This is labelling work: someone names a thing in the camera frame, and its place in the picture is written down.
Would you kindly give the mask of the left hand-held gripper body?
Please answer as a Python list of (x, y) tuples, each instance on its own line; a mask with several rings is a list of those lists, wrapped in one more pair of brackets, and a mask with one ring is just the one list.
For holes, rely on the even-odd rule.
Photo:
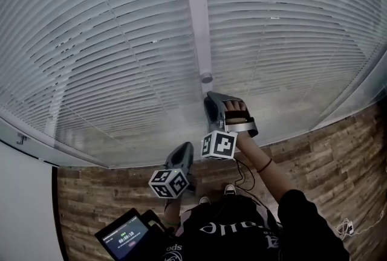
[(195, 182), (187, 168), (156, 170), (148, 185), (160, 199), (177, 199), (186, 190), (195, 193)]

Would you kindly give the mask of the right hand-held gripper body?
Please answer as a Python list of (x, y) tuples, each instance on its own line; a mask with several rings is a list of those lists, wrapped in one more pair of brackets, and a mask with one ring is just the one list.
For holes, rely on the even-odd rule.
[[(223, 103), (228, 100), (241, 100), (229, 95), (221, 95)], [(232, 160), (238, 134), (247, 132), (250, 137), (258, 134), (255, 119), (246, 111), (227, 111), (225, 108), (224, 126), (216, 126), (201, 142), (201, 157), (213, 160)]]

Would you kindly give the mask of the person's right hand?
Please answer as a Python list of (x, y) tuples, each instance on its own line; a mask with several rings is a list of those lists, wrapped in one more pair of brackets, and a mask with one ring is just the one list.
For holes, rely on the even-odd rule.
[(227, 111), (246, 111), (247, 107), (241, 100), (228, 100), (224, 102)]

